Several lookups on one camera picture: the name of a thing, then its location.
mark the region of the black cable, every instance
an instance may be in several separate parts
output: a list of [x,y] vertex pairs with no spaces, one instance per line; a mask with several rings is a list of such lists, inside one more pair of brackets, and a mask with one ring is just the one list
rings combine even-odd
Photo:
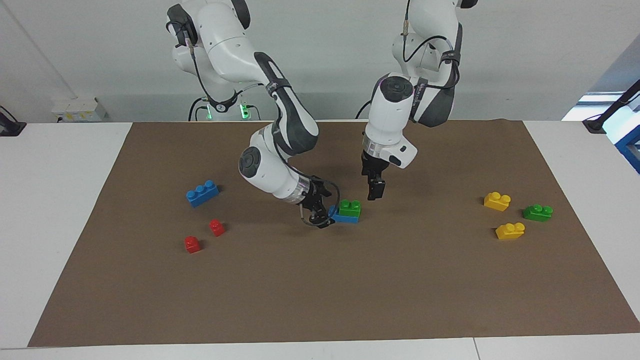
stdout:
[[624,104],[625,104],[625,105],[629,105],[630,103],[632,103],[632,102],[636,101],[636,99],[637,99],[639,96],[640,96],[640,93],[638,93],[636,96],[634,96],[634,98],[633,98],[633,99],[631,99],[631,100],[629,100],[629,101],[625,102]]
[[184,30],[184,26],[186,25],[186,24],[183,24],[183,23],[177,22],[177,21],[169,21],[164,26],[165,26],[166,30],[169,31],[169,25],[174,25],[174,24],[180,25],[180,30]]
[[13,122],[18,122],[18,119],[15,118],[15,116],[13,116],[13,114],[7,110],[4,106],[0,105],[0,109],[4,110],[5,113],[9,114],[9,116],[11,116],[11,118],[13,119]]
[[360,110],[358,110],[358,113],[356,114],[356,119],[360,117],[360,114],[362,114],[362,112],[364,111],[364,109],[367,107],[367,105],[369,105],[371,103],[371,100],[367,101],[364,103],[364,105],[362,105],[362,107],[360,108]]
[[208,107],[206,107],[206,106],[201,106],[201,107],[197,108],[196,109],[196,121],[198,121],[198,110],[202,110],[202,109],[205,109],[205,110],[209,111]]
[[402,57],[403,57],[404,62],[408,63],[413,58],[413,56],[418,52],[418,50],[420,50],[421,47],[423,47],[426,43],[428,43],[428,42],[430,42],[432,40],[435,40],[437,38],[445,40],[445,41],[447,40],[447,38],[443,37],[442,35],[434,35],[434,36],[426,39],[425,41],[421,42],[420,45],[418,45],[418,47],[416,47],[415,50],[413,50],[413,52],[411,53],[411,55],[409,55],[409,58],[407,59],[406,58],[406,54],[405,54],[405,51],[406,51],[406,35],[405,35],[404,38],[403,38],[403,45],[402,45]]
[[427,88],[434,88],[434,89],[441,89],[441,90],[446,90],[446,89],[450,89],[450,88],[455,87],[458,84],[458,82],[460,81],[460,70],[458,70],[458,63],[454,61],[451,64],[451,69],[453,70],[454,79],[455,79],[453,81],[453,84],[451,84],[451,85],[446,85],[445,84],[444,86],[426,84],[424,86],[427,87]]
[[292,167],[287,160],[285,160],[285,158],[282,156],[282,154],[280,153],[280,148],[278,147],[278,144],[276,143],[276,138],[273,138],[273,147],[276,149],[276,153],[278,154],[278,157],[280,157],[280,160],[282,160],[282,163],[284,163],[284,165],[286,165],[289,169],[291,169],[291,171],[295,172],[296,174],[302,176],[302,177],[306,177],[307,179],[309,179],[310,181],[321,181],[322,183],[326,183],[331,185],[334,189],[335,189],[335,193],[336,193],[336,201],[335,201],[335,205],[333,206],[333,213],[328,214],[327,215],[327,219],[323,222],[321,222],[320,224],[312,224],[310,222],[307,221],[307,219],[305,219],[304,216],[301,217],[302,222],[304,222],[305,224],[309,225],[309,226],[315,226],[315,227],[320,227],[322,225],[327,224],[328,222],[331,221],[331,217],[334,216],[339,209],[340,206],[340,188],[338,187],[338,185],[336,183],[334,183],[333,181],[329,181],[329,180],[325,180],[322,179],[321,177],[317,177],[317,176],[309,176],[306,175],[305,173],[299,171],[297,168]]
[[207,89],[204,87],[204,84],[202,83],[202,78],[200,77],[200,71],[198,70],[198,62],[196,61],[196,54],[193,52],[191,53],[191,59],[193,59],[193,66],[196,68],[196,76],[198,77],[198,82],[200,83],[200,87],[202,87],[202,91],[204,91],[204,94],[207,96],[207,99],[213,99],[211,95],[209,95]]
[[248,109],[255,109],[255,111],[258,113],[258,120],[262,121],[262,118],[260,117],[260,110],[258,110],[258,107],[256,105],[247,105],[246,107]]
[[[404,11],[404,22],[405,25],[408,26],[408,21],[409,21],[409,4],[411,3],[411,0],[407,0],[406,2],[406,10]],[[406,58],[406,36],[407,36],[407,31],[408,29],[403,29],[403,44],[402,44],[402,58],[404,60],[405,63],[408,63],[414,55],[416,55],[418,53],[418,51],[420,50],[420,48],[422,48],[423,46],[425,46],[428,42],[435,40],[435,39],[442,39],[447,41],[448,43],[448,39],[446,37],[443,37],[442,35],[435,35],[432,36],[428,39],[426,39],[425,41],[421,42],[420,45],[418,45],[418,47],[415,48],[415,50],[413,50],[413,52],[411,53],[411,55],[409,55],[409,58]],[[444,85],[444,86],[436,86],[436,85],[426,85],[426,87],[428,88],[434,88],[434,89],[441,89],[441,90],[446,90],[446,89],[450,89],[455,87],[458,82],[460,81],[460,70],[458,68],[458,62],[453,61],[453,64],[451,65],[452,67],[452,71],[454,72],[454,78],[455,80],[453,81],[452,85]]]
[[247,91],[247,90],[249,90],[249,89],[251,89],[251,88],[255,88],[255,87],[257,87],[257,86],[264,86],[264,84],[263,84],[263,83],[257,83],[257,84],[253,84],[253,85],[251,85],[251,86],[247,86],[246,88],[244,88],[244,89],[242,89],[242,90],[238,91],[238,93],[237,93],[236,95],[240,95],[241,93],[243,93],[243,92],[245,92],[245,91]]
[[640,92],[640,79],[638,79],[618,100],[614,101],[596,120],[585,120],[582,123],[590,133],[604,133],[602,126],[609,120],[616,111],[627,105],[629,100],[635,99],[635,94]]
[[589,120],[589,119],[593,119],[593,118],[595,118],[595,117],[599,117],[600,115],[602,115],[602,114],[593,115],[592,117],[588,117],[588,118],[584,119],[583,121],[585,121],[585,120]]
[[189,109],[189,117],[187,118],[187,121],[191,121],[191,116],[193,115],[193,109],[195,109],[196,104],[198,104],[200,101],[203,101],[201,97],[197,98],[193,104],[191,104],[191,108]]

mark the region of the lego brick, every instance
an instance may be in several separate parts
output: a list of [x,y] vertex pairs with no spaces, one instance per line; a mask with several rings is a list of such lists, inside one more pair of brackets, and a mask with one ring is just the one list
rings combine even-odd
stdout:
[[187,236],[184,239],[184,247],[190,254],[200,251],[200,243],[198,243],[198,238],[196,238],[195,236]]
[[211,231],[213,231],[213,235],[215,235],[216,237],[222,235],[225,232],[225,227],[222,226],[218,219],[211,220],[211,222],[209,223],[209,227],[211,228]]
[[487,208],[492,208],[498,211],[505,211],[511,203],[511,197],[509,195],[500,195],[499,192],[492,192],[484,197],[484,205]]
[[360,217],[360,201],[340,201],[340,208],[338,214],[345,217]]
[[517,222],[515,224],[507,223],[498,226],[495,230],[495,234],[500,240],[517,239],[524,235],[524,224]]
[[[329,214],[333,213],[333,209],[335,209],[335,206],[331,205],[331,207],[329,208]],[[336,214],[334,214],[334,216],[332,216],[331,218],[334,219],[335,222],[348,222],[350,224],[358,223],[358,217],[349,217],[346,215],[340,215],[338,214],[338,212],[336,212]]]
[[522,217],[527,220],[545,222],[551,218],[554,210],[551,206],[540,206],[539,204],[531,205],[522,211]]
[[195,191],[189,190],[187,192],[187,200],[191,206],[195,208],[219,193],[218,187],[213,183],[213,181],[207,180],[204,185],[198,185]]

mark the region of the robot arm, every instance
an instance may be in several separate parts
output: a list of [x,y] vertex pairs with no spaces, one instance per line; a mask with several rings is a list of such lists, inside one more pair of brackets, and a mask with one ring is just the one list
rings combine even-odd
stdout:
[[[322,202],[323,197],[331,195],[324,187],[327,181],[306,176],[287,163],[290,157],[315,147],[317,124],[276,63],[267,54],[256,51],[246,38],[244,31],[250,17],[244,0],[232,0],[232,5],[233,8],[217,1],[185,1],[169,9],[167,26],[173,27],[178,48],[182,45],[189,49],[182,52],[188,53],[194,64],[198,63],[197,55],[206,54],[211,68],[221,79],[230,83],[258,81],[266,85],[279,115],[273,123],[253,134],[249,148],[242,153],[239,171],[257,188],[309,209],[311,216],[305,223],[326,227],[334,223]],[[194,67],[199,75],[197,65]]]
[[[460,80],[462,26],[456,7],[471,8],[476,3],[408,1],[403,33],[392,46],[402,74],[388,74],[376,83],[364,133],[362,175],[369,183],[369,200],[382,197],[382,171],[389,163],[405,168],[417,154],[415,146],[403,136],[408,120],[433,127],[449,118]],[[410,22],[416,33],[408,32]]]

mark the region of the table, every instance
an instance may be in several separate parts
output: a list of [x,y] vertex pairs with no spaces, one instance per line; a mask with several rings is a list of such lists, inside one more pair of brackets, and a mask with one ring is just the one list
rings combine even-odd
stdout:
[[[636,316],[640,250],[633,205],[640,178],[605,136],[582,124],[525,122]],[[130,124],[30,124],[0,142],[0,358],[299,357],[372,359],[620,359],[640,356],[640,334],[23,349],[86,223]]]

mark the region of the brown mat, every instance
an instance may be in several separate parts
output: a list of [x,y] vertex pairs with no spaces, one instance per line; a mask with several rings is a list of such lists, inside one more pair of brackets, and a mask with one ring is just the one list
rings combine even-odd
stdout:
[[[410,124],[418,156],[385,172],[375,202],[360,175],[364,124],[321,124],[293,163],[364,205],[359,224],[322,230],[238,174],[263,125],[134,124],[29,346],[640,331],[521,122]],[[207,179],[221,194],[192,209],[184,194]],[[513,198],[504,213],[481,205],[494,190]],[[553,219],[495,238],[534,203]],[[188,254],[187,235],[204,249]]]

